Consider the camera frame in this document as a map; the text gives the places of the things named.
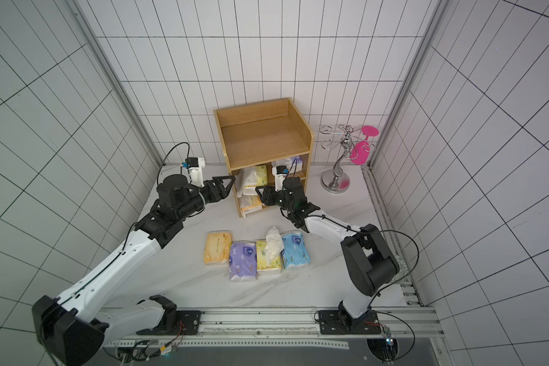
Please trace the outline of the yellow tissue pack shelf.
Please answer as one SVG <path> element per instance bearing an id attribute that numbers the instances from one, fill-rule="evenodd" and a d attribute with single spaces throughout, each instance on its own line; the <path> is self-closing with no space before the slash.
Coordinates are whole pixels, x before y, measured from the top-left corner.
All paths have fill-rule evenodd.
<path id="1" fill-rule="evenodd" d="M 256 188 L 267 184 L 268 175 L 265 165 L 244 168 L 236 178 L 236 195 L 238 198 L 242 198 L 242 196 L 257 196 Z"/>

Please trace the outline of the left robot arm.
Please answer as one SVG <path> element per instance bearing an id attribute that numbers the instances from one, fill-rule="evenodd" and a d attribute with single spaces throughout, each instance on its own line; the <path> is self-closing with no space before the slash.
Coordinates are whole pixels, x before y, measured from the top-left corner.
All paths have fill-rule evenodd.
<path id="1" fill-rule="evenodd" d="M 117 312 L 102 308 L 141 265 L 172 241 L 187 219 L 227 198 L 234 182 L 232 175 L 200 183 L 181 174 L 164 178 L 149 213 L 129 228 L 116 250 L 57 297 L 44 295 L 34 303 L 35 334 L 53 364 L 83 365 L 107 344 L 140 331 L 183 332 L 177 306 L 162 295 Z"/>

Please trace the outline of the white purple tissue pack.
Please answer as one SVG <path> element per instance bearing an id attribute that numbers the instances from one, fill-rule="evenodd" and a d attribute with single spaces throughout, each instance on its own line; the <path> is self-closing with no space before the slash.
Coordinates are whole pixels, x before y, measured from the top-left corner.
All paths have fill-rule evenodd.
<path id="1" fill-rule="evenodd" d="M 298 173 L 303 170 L 303 159 L 301 156 L 293 156 L 275 160 L 271 163 L 271 165 L 273 168 L 284 166 L 290 173 Z"/>

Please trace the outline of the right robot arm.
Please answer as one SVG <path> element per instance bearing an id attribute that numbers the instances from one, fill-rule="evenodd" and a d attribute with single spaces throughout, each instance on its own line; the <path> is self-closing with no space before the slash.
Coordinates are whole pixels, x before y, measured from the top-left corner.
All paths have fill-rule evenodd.
<path id="1" fill-rule="evenodd" d="M 299 178 L 285 178 L 279 190 L 259 186 L 256 193 L 262 204 L 280 207 L 297 229 L 340 246 L 352 286 L 340 302 L 339 313 L 348 321 L 361 320 L 375 295 L 400 271 L 381 231 L 373 224 L 353 226 L 328 215 L 308 201 Z"/>

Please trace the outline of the wooden three-tier shelf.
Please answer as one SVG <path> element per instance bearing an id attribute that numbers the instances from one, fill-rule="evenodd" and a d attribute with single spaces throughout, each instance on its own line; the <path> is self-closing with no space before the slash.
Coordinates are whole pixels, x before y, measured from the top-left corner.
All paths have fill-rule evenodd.
<path id="1" fill-rule="evenodd" d="M 309 181 L 314 132 L 290 98 L 256 102 L 213 112 L 230 175 L 242 169 L 299 156 L 296 176 Z"/>

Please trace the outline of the beige tissue pack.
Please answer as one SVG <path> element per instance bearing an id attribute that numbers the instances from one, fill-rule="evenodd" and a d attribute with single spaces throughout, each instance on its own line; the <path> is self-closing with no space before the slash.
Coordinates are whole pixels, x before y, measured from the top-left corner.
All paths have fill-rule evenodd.
<path id="1" fill-rule="evenodd" d="M 239 198 L 240 213 L 243 218 L 246 218 L 248 214 L 255 213 L 262 210 L 263 204 L 258 195 L 242 195 Z"/>

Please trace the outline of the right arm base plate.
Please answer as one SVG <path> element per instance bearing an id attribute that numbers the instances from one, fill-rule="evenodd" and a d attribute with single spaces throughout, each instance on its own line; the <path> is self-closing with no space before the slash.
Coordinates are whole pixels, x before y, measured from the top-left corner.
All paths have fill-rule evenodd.
<path id="1" fill-rule="evenodd" d="M 314 314 L 320 334 L 327 336 L 380 335 L 383 332 L 378 315 L 368 311 L 359 318 L 352 318 L 343 310 L 319 310 Z"/>

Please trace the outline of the blue tissue pack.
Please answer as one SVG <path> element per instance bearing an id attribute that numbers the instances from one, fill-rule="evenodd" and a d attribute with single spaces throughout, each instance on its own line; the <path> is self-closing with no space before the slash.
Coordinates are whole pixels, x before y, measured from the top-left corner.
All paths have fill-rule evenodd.
<path id="1" fill-rule="evenodd" d="M 300 231 L 290 231 L 282 235 L 284 249 L 282 259 L 285 269 L 307 267 L 311 263 L 310 255 Z"/>

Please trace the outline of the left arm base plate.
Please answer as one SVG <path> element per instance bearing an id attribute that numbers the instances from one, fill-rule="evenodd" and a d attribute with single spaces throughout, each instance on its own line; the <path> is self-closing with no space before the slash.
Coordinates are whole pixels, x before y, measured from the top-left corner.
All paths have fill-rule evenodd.
<path id="1" fill-rule="evenodd" d="M 160 324 L 152 329 L 137 332 L 139 336 L 194 336 L 198 334 L 201 321 L 198 310 L 168 310 L 161 318 Z"/>

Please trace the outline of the orange-yellow tissue pack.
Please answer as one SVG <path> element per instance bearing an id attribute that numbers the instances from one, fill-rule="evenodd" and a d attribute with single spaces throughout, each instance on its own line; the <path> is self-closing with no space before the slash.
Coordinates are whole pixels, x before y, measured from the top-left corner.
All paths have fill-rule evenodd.
<path id="1" fill-rule="evenodd" d="M 204 264 L 213 265 L 228 262 L 232 243 L 233 237 L 229 231 L 208 233 L 204 247 Z"/>

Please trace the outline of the yellow-green tissue pack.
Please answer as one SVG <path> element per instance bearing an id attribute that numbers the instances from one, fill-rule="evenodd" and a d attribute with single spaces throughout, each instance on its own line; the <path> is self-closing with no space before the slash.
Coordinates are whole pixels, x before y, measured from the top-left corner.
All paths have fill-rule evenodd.
<path id="1" fill-rule="evenodd" d="M 277 227 L 272 227 L 265 239 L 256 241 L 257 271 L 259 275 L 279 275 L 283 270 L 284 244 Z"/>

